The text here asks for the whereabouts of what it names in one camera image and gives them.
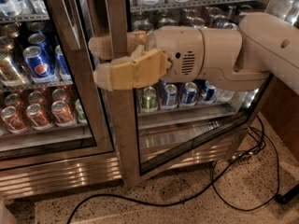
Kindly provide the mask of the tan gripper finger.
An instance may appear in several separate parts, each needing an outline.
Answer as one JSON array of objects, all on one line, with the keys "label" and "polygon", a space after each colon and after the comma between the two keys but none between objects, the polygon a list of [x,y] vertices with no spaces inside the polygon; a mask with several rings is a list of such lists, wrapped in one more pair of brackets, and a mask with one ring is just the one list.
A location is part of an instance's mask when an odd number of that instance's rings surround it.
[{"label": "tan gripper finger", "polygon": [[88,47],[92,55],[101,58],[102,60],[112,60],[131,56],[134,52],[142,52],[145,50],[147,33],[144,31],[130,32],[126,34],[124,42],[124,51],[117,53],[112,50],[112,41],[110,35],[95,36],[88,42]]},{"label": "tan gripper finger", "polygon": [[130,56],[98,65],[93,78],[103,90],[126,91],[157,83],[169,67],[168,56],[160,49],[145,51],[143,45],[138,45]]}]

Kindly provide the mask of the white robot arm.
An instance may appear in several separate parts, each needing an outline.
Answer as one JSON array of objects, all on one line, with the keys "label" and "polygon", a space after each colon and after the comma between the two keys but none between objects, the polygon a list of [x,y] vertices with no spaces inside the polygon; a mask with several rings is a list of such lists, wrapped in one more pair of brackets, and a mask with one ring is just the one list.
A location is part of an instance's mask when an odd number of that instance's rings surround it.
[{"label": "white robot arm", "polygon": [[126,35],[118,59],[112,37],[89,41],[91,53],[106,62],[93,72],[107,91],[205,79],[228,91],[259,88],[270,73],[299,92],[299,30],[267,13],[250,13],[237,29],[165,26],[150,34]]}]

